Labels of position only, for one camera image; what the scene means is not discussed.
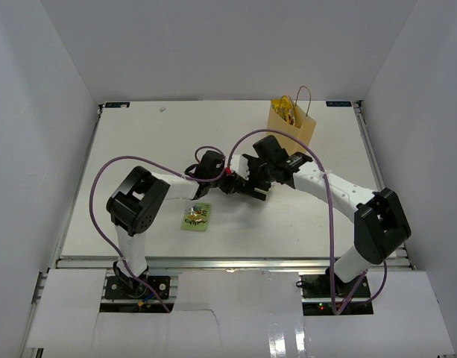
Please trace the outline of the green candy packet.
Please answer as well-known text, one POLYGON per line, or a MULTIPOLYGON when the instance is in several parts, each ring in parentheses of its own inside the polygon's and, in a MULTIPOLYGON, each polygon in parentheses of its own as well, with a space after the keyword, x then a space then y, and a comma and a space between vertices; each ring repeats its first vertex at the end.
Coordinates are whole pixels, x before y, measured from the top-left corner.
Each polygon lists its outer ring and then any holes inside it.
POLYGON ((181 230, 206 231, 209 226, 211 204, 190 201, 184 208, 181 230))

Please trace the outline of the yellow M&M packet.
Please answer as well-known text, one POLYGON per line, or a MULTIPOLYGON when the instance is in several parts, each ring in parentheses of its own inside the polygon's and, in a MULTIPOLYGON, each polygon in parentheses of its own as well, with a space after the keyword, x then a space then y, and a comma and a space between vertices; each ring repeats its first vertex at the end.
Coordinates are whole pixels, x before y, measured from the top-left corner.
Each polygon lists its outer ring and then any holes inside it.
POLYGON ((271 101, 271 106, 275 113, 280 116, 285 122, 289 120, 290 102, 286 97, 271 101))
POLYGON ((286 97, 291 105, 291 108, 289 110, 289 120, 287 121, 287 123, 289 123, 290 125, 295 125, 294 103, 289 95, 284 95, 283 97, 286 97))

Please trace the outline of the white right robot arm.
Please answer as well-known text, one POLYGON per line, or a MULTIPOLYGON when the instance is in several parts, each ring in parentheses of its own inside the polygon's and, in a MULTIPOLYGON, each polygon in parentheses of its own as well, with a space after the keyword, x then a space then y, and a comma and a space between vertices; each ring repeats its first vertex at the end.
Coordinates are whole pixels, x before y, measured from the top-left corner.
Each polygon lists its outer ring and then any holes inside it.
POLYGON ((395 191, 367 189, 330 174, 315 162, 314 154, 288 154, 272 135, 253 148, 255 156, 235 156, 229 165, 247 183, 263 191, 273 182, 285 184, 315 196, 327 204, 330 213, 337 210, 353 223, 353 245, 330 263, 326 287, 331 295, 344 297, 353 281, 371 266, 383 263, 411 236, 395 191))

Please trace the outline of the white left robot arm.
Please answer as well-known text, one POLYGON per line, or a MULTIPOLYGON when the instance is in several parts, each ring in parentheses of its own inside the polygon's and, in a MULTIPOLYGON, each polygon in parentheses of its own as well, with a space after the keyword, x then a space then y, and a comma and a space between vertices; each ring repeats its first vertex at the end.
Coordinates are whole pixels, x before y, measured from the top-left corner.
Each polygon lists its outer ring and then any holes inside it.
POLYGON ((106 209, 122 253, 119 261, 113 264, 113 270, 130 297, 138 298, 147 289, 145 232, 154 223, 164 201, 198 200, 212 188, 232 193, 248 182, 247 158, 236 155, 227 169, 224 164, 222 154, 208 150, 196 164, 186 168, 181 177, 137 166, 109 198, 106 209))

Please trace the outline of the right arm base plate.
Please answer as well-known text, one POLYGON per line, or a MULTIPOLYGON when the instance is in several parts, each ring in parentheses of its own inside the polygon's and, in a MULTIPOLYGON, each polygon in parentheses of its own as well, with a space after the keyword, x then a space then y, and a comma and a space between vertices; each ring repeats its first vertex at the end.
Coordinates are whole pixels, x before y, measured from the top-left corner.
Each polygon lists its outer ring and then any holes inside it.
MULTIPOLYGON (((339 281, 335 284, 335 308, 339 310, 342 301, 348 296, 354 287, 356 280, 349 283, 339 281)), ((330 297, 330 277, 328 274, 305 274, 301 275, 296 287, 302 297, 303 315, 308 316, 332 316, 332 304, 330 297)), ((358 286, 351 298, 351 302, 344 308, 342 315, 373 315, 372 303, 364 303, 371 297, 371 290, 366 277, 358 286)))

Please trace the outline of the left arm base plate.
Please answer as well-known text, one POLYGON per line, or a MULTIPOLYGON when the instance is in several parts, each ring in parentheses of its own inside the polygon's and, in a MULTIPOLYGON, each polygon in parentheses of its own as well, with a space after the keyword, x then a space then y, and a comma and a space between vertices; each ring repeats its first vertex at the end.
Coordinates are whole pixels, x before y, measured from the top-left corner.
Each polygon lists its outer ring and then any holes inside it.
MULTIPOLYGON (((174 304, 170 302, 171 278, 169 276, 148 276, 148 284, 156 291, 171 311, 174 304)), ((109 276, 104 283, 101 313, 168 313, 144 285, 138 284, 135 290, 130 289, 116 276, 109 276)))

